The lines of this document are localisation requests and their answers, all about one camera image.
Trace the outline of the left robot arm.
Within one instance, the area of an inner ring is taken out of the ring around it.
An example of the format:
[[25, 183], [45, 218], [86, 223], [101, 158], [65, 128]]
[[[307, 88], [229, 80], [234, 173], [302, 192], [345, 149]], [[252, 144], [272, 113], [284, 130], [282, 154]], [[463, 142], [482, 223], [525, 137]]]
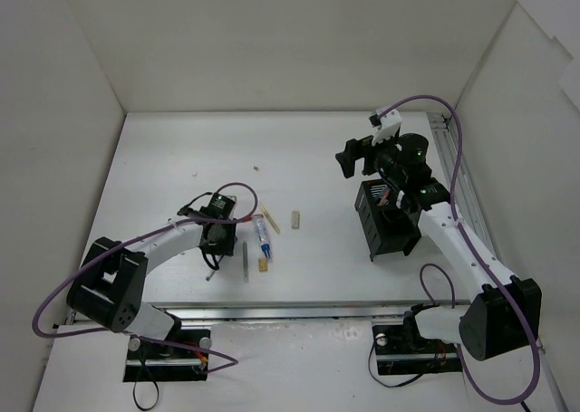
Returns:
[[67, 304], [109, 331], [149, 338], [149, 347], [163, 358], [173, 356], [181, 345], [181, 320], [142, 300], [146, 278], [190, 249], [231, 256], [236, 226], [225, 221], [236, 204], [234, 196], [214, 194], [197, 212], [217, 224], [172, 220], [166, 231], [107, 255], [72, 282]]

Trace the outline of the orange highlighter pen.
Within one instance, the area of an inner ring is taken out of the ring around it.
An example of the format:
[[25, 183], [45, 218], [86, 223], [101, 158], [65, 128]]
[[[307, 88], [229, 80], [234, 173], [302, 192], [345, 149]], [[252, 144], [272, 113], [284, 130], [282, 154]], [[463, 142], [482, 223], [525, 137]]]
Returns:
[[390, 189], [386, 189], [378, 203], [378, 206], [384, 206], [388, 203], [389, 200], [389, 196], [391, 194], [391, 190]]

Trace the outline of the beige eraser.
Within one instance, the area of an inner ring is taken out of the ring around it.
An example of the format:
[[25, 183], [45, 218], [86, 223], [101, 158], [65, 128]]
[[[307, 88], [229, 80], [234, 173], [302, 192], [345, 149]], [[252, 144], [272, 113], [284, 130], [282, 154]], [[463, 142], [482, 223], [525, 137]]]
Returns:
[[301, 223], [301, 216], [298, 210], [293, 210], [291, 213], [291, 228], [299, 229]]

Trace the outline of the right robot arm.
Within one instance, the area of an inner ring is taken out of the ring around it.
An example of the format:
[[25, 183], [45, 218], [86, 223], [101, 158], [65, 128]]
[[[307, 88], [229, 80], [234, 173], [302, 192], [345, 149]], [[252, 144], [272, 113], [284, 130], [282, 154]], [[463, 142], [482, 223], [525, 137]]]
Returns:
[[429, 142], [420, 134], [396, 134], [378, 144], [350, 139], [336, 154], [343, 175], [362, 160], [369, 177], [360, 184], [354, 208], [370, 257], [410, 255], [428, 237], [447, 259], [469, 297], [464, 313], [421, 310], [401, 327], [403, 344], [422, 350], [433, 339], [457, 342], [482, 361], [536, 342], [542, 292], [503, 265], [463, 222], [449, 190], [426, 162]]

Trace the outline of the grey highlighter pen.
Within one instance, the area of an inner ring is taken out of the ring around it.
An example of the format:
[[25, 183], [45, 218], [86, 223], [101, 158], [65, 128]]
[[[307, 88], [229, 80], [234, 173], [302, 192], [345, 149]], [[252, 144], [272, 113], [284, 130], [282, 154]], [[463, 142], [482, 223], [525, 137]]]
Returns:
[[242, 244], [242, 262], [244, 283], [249, 283], [249, 256], [247, 241]]

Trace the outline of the clear glue bottle blue cap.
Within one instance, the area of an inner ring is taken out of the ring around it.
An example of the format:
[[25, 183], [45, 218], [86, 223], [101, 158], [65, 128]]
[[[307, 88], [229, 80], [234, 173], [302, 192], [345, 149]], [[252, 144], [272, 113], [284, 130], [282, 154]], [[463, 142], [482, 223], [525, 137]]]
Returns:
[[255, 217], [253, 219], [253, 224], [260, 249], [265, 258], [270, 260], [272, 258], [272, 250], [266, 223], [262, 217]]

